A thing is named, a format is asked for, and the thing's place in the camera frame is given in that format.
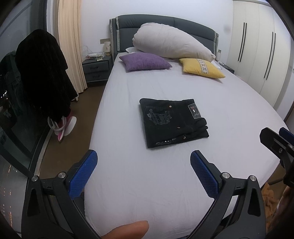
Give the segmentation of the left hand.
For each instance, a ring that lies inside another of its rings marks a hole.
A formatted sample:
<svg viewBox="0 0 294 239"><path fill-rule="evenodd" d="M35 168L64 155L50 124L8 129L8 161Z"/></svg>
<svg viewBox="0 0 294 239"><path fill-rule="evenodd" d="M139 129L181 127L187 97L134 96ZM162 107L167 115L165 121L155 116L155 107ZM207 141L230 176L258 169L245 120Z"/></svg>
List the left hand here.
<svg viewBox="0 0 294 239"><path fill-rule="evenodd" d="M103 235L103 239L141 239L149 230L148 221L125 224Z"/></svg>

